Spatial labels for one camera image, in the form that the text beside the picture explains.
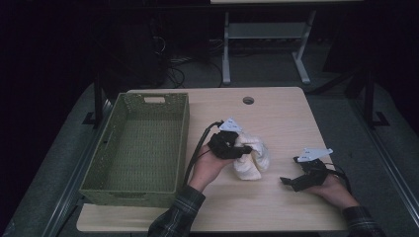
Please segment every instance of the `person's left hand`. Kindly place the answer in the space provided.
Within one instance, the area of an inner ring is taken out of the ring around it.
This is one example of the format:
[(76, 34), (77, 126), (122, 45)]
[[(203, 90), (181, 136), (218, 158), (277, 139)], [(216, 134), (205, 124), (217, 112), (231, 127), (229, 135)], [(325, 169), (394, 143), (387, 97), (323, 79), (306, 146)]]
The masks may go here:
[(194, 174), (189, 186), (202, 192), (208, 184), (215, 180), (222, 168), (231, 164), (234, 160), (217, 158), (207, 145), (201, 147), (200, 155), (201, 157), (195, 163)]

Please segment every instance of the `grommet hole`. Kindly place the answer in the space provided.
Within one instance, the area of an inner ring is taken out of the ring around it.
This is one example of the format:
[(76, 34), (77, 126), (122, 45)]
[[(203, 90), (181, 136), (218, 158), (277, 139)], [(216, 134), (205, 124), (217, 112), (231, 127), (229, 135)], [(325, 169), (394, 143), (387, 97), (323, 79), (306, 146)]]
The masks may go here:
[(245, 97), (243, 98), (243, 103), (246, 105), (252, 105), (253, 103), (255, 103), (255, 99), (253, 99), (252, 97)]

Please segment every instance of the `table leg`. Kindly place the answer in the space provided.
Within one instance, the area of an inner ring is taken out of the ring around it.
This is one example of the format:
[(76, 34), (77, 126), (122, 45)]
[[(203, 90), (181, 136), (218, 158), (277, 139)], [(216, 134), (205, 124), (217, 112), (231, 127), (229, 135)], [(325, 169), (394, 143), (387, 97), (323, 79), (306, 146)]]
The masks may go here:
[(309, 84), (310, 79), (308, 74), (305, 70), (304, 64), (302, 63), (302, 55), (305, 50), (305, 46), (307, 45), (308, 37), (310, 36), (311, 27), (314, 21), (316, 11), (311, 11), (308, 17), (308, 20), (305, 24), (304, 30), (301, 36), (301, 46), (299, 47), (298, 51), (293, 52), (293, 61), (295, 62), (296, 69), (298, 70), (299, 77), (301, 78), (302, 83)]
[(228, 12), (225, 13), (224, 23), (224, 55), (222, 56), (222, 83), (229, 85), (230, 80), (230, 62), (228, 61)]

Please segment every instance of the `shirt cuff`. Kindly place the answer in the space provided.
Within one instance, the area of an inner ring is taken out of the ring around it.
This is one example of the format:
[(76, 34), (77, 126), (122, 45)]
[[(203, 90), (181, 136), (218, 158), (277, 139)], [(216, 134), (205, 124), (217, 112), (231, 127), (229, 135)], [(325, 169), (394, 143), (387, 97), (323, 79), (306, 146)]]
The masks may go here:
[(187, 214), (197, 215), (206, 197), (190, 186), (185, 186), (177, 195), (174, 204)]
[(364, 206), (352, 206), (342, 211), (350, 231), (375, 231), (380, 230), (377, 223)]

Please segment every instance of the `wooden tabletop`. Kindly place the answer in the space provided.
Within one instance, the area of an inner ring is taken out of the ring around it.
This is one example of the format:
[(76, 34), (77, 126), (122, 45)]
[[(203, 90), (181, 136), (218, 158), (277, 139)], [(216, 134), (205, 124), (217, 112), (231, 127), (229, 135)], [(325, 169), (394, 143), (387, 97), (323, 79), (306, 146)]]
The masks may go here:
[[(140, 93), (151, 90), (136, 91)], [(344, 230), (340, 211), (322, 198), (295, 193), (279, 177), (296, 178), (293, 161), (302, 149), (326, 148), (303, 92), (296, 87), (152, 90), (187, 92), (190, 127), (187, 163), (204, 130), (214, 121), (233, 117), (245, 132), (262, 138), (271, 166), (258, 181), (241, 181), (227, 166), (205, 190), (207, 197), (192, 231)], [(253, 105), (243, 98), (254, 99)], [(208, 136), (217, 133), (213, 128)], [(330, 157), (322, 158), (330, 162)], [(85, 232), (147, 231), (164, 208), (84, 204), (77, 228)]]

